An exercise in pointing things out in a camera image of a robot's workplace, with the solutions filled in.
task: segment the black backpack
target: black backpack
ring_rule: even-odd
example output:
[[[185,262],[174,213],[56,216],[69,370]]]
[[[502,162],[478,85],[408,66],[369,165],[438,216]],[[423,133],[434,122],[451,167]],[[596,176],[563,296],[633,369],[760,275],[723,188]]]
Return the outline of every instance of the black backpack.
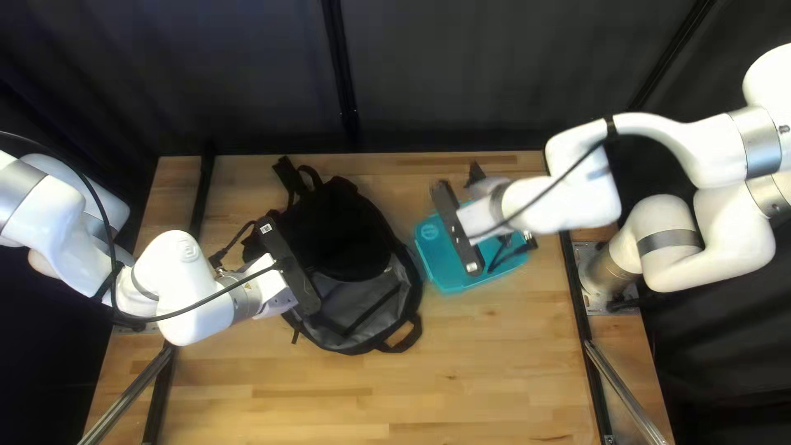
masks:
[[[255,222],[242,241],[242,257],[247,263],[267,252],[261,229],[274,221],[321,300],[315,314],[282,315],[294,328],[293,342],[301,333],[322,349],[350,356],[373,349],[406,351],[422,334],[422,283],[407,247],[346,178],[323,183],[314,169],[295,169],[287,157],[272,168],[288,190],[288,207]],[[300,171],[311,177],[312,190]],[[413,325],[407,336],[386,344],[407,321]]]

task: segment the metal mounting plate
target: metal mounting plate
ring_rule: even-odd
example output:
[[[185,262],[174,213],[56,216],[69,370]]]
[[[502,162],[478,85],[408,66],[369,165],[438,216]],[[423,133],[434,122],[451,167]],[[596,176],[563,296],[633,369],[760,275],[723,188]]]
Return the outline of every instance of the metal mounting plate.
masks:
[[[596,246],[598,242],[574,242],[574,261],[577,263],[577,267],[579,267],[582,261],[589,260],[596,255]],[[607,310],[607,302],[609,299],[604,299],[595,295],[591,295],[588,293],[584,287],[582,289],[582,298],[585,301],[585,312],[588,316],[591,315],[636,315],[640,314],[640,310],[637,307],[630,307],[626,309],[621,309],[618,312],[610,312]],[[623,291],[623,296],[626,300],[636,299],[639,297],[637,286],[633,283]]]

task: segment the backpack strap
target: backpack strap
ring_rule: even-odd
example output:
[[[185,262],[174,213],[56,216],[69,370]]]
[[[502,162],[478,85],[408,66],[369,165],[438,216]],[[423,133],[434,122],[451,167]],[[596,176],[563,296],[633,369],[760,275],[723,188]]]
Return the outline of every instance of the backpack strap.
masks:
[[[301,172],[305,172],[308,174],[308,176],[310,176],[310,180],[313,181],[313,188],[315,190],[318,190],[322,185],[324,185],[324,182],[322,182],[319,174],[310,165],[300,165],[299,168],[297,168],[297,170]]]
[[[308,194],[308,187],[302,181],[302,177],[299,175],[297,169],[294,168],[294,165],[291,163],[291,160],[288,156],[283,156],[282,158],[278,159],[278,163],[273,165],[272,169],[278,175],[280,182],[283,183],[283,186],[286,187],[286,190],[288,190],[289,196],[292,196],[294,193],[298,194],[299,196],[305,196]]]

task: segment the backpack handle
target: backpack handle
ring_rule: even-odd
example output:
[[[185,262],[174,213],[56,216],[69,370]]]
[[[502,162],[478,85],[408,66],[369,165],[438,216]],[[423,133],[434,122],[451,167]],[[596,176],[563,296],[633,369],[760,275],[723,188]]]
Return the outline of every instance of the backpack handle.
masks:
[[[407,319],[407,321],[412,323],[412,330],[407,334],[406,337],[403,338],[403,340],[392,346],[383,341],[377,346],[377,349],[382,352],[395,354],[398,352],[404,352],[411,348],[412,345],[418,341],[418,338],[423,335],[423,321],[419,314],[412,315]]]

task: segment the dark backdrop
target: dark backdrop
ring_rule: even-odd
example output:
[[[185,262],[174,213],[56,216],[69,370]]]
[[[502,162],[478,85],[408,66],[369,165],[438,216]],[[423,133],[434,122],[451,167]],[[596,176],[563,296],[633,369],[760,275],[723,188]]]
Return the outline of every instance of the dark backdrop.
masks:
[[[130,203],[120,241],[131,247],[157,156],[208,144],[220,154],[537,149],[626,109],[696,120],[743,104],[744,71],[791,40],[787,17],[779,0],[13,0],[0,14],[0,129],[56,146]],[[661,146],[631,139],[610,156],[627,210],[653,192],[693,192]],[[785,351],[784,229],[773,265],[743,284],[645,310],[680,443],[729,435],[736,424],[722,419],[771,406],[756,394],[785,400],[782,363],[758,366]],[[35,314],[4,325],[16,341],[3,375],[40,390],[4,398],[14,410],[3,426],[28,442],[73,443],[108,316],[54,281],[32,290],[23,253],[0,252],[15,264],[0,272],[14,283],[3,310]],[[765,297],[740,297],[757,283]],[[74,335],[52,339],[60,324]],[[734,345],[754,359],[745,365]],[[34,428],[32,408],[50,397],[59,427]],[[762,437],[777,424],[739,431]]]

